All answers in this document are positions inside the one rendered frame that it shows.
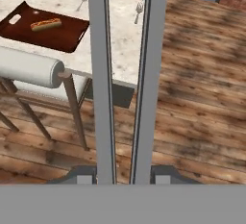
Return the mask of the dark brown tray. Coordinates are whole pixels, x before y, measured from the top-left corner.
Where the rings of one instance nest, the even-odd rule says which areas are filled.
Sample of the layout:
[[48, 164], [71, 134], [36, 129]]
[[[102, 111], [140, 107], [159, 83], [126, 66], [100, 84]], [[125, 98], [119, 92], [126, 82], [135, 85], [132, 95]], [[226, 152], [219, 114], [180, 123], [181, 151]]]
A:
[[[33, 23], [59, 19], [61, 26], [34, 32]], [[89, 21], [30, 7], [25, 1], [0, 21], [0, 37], [72, 53], [88, 29]]]

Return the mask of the silver fork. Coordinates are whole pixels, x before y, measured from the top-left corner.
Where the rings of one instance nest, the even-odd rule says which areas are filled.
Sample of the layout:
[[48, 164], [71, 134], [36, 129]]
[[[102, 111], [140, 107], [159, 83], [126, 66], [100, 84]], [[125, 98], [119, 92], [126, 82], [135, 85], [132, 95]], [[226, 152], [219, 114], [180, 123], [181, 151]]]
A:
[[143, 12], [143, 3], [142, 2], [137, 3], [135, 11], [136, 11], [135, 24], [137, 24], [139, 15]]

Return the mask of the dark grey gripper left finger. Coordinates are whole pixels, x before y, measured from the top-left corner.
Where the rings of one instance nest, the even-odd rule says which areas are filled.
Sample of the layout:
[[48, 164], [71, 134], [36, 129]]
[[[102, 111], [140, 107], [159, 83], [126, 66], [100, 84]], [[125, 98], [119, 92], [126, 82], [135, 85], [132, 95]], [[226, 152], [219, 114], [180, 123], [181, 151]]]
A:
[[77, 165], [66, 175], [48, 181], [48, 184], [96, 185], [97, 167], [94, 165]]

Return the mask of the silver spoon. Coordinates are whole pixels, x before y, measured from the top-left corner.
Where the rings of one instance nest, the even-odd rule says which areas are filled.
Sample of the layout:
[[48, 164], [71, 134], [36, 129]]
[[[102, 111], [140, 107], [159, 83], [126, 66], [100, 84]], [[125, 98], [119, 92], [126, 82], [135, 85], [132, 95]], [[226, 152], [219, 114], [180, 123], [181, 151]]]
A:
[[81, 3], [79, 5], [79, 7], [76, 9], [76, 12], [78, 12], [81, 8], [81, 6], [83, 5], [84, 2], [86, 2], [87, 0], [81, 0]]

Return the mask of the dark dining counter base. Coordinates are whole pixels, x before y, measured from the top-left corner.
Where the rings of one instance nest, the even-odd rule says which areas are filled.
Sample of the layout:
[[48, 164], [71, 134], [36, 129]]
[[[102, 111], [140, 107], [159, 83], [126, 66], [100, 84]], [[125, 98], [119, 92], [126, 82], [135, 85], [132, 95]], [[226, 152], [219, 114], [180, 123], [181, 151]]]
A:
[[112, 83], [93, 83], [90, 79], [86, 89], [86, 99], [94, 100], [100, 107], [116, 106], [128, 109], [134, 93], [135, 90], [132, 87]]

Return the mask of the hot dog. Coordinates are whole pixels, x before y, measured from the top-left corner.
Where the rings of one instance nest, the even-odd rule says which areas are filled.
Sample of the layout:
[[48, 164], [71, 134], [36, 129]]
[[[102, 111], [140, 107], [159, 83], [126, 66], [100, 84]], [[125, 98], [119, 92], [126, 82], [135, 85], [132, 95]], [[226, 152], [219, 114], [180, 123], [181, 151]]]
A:
[[42, 30], [46, 30], [49, 28], [59, 27], [61, 26], [61, 24], [62, 22], [59, 18], [53, 18], [53, 19], [43, 20], [43, 21], [33, 23], [31, 25], [31, 30], [34, 32], [42, 31]]

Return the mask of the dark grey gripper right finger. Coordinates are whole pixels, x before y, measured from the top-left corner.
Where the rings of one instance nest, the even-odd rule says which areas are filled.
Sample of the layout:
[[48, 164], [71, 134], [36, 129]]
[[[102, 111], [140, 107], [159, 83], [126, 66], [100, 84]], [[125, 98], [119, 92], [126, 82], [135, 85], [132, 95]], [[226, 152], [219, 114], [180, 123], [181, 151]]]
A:
[[152, 185], [196, 185], [198, 181], [183, 176], [174, 166], [153, 165], [150, 183]]

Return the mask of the white cushioned wooden stool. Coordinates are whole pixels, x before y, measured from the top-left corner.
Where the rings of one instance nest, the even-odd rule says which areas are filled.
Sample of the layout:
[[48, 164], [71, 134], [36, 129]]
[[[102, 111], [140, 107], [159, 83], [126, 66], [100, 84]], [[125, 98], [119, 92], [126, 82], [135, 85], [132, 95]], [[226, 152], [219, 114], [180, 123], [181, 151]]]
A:
[[17, 101], [47, 139], [31, 105], [71, 113], [82, 147], [86, 137], [80, 109], [91, 79], [73, 74], [62, 61], [0, 46], [0, 94]]

